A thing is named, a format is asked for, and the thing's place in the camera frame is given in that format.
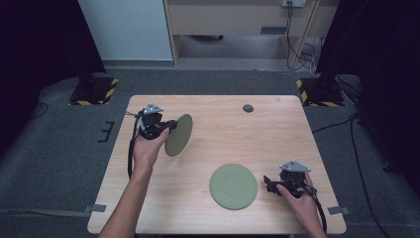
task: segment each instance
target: yellow and black hazard tape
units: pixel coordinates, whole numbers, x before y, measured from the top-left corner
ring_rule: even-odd
[[[111,84],[109,85],[106,95],[104,98],[99,100],[90,100],[90,99],[83,99],[80,100],[70,100],[69,105],[80,105],[80,106],[88,106],[88,105],[100,105],[100,104],[107,104],[111,99],[112,94],[114,93],[115,87],[117,86],[117,82],[119,79],[113,78]]]
[[[303,105],[305,106],[331,106],[331,107],[337,107],[337,106],[344,106],[344,103],[342,102],[329,102],[329,101],[322,101],[322,102],[311,102],[310,98],[308,97],[308,93],[305,90],[305,87],[303,86],[302,81],[296,80],[297,88],[299,88],[300,95],[302,97]]]

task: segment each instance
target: metal bracket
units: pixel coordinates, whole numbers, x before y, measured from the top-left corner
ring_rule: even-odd
[[[347,215],[350,214],[350,208],[349,207],[340,207],[340,206],[330,206],[328,207],[328,211],[330,212],[330,215],[335,215],[335,214],[343,214],[343,215]]]
[[[311,172],[311,169],[303,166],[302,164],[297,163],[296,161],[291,161],[287,164],[281,165],[280,168],[289,172]]]
[[[112,128],[114,127],[114,122],[105,122],[106,124],[110,124],[111,126],[109,127],[108,130],[102,130],[102,132],[106,132],[106,138],[105,140],[98,140],[98,143],[107,143],[108,139],[109,139],[109,135],[111,134]]]
[[[162,107],[156,106],[156,105],[151,104],[149,102],[148,106],[145,108],[145,111],[143,113],[145,115],[148,115],[148,114],[158,113],[158,112],[161,112],[161,111],[163,111]]]
[[[92,206],[85,206],[83,209],[83,212],[85,213],[91,213],[92,211],[104,212],[105,209],[106,209],[106,205],[93,204]]]

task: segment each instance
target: gray carpet tile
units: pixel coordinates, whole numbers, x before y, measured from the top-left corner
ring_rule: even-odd
[[[45,88],[49,110],[28,122],[0,162],[0,209],[81,211],[95,202],[130,97],[136,94],[299,95],[295,80],[309,72],[110,69],[120,79],[107,105],[69,106],[76,78]],[[35,112],[40,115],[40,107]],[[304,107],[312,130],[347,120],[356,110]],[[115,122],[107,143],[106,122]],[[355,141],[371,206],[391,237],[420,237],[419,199],[383,160],[364,125],[354,123]],[[352,146],[350,122],[314,134],[348,230],[334,237],[383,237],[368,210]],[[87,218],[0,216],[0,237],[94,237]]]

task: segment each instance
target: wall outlet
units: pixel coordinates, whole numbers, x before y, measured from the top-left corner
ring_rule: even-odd
[[[289,2],[292,4],[295,8],[302,8],[305,6],[306,0],[282,0],[281,6],[288,8]]]

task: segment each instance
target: wooden table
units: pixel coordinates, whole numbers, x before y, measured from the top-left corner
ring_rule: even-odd
[[[346,231],[324,164],[301,102],[296,96],[133,96],[127,111],[137,113],[148,102],[164,108],[163,121],[188,113],[193,130],[186,148],[176,157],[162,147],[137,225],[143,234],[296,234],[303,229],[286,201],[266,191],[263,176],[279,180],[279,165],[295,160],[310,169],[327,218],[328,233]],[[254,112],[243,110],[245,104]],[[88,230],[99,233],[114,210],[127,182],[127,153],[134,125],[125,116]],[[218,205],[210,194],[212,174],[226,164],[248,168],[258,182],[254,202],[242,210]]]

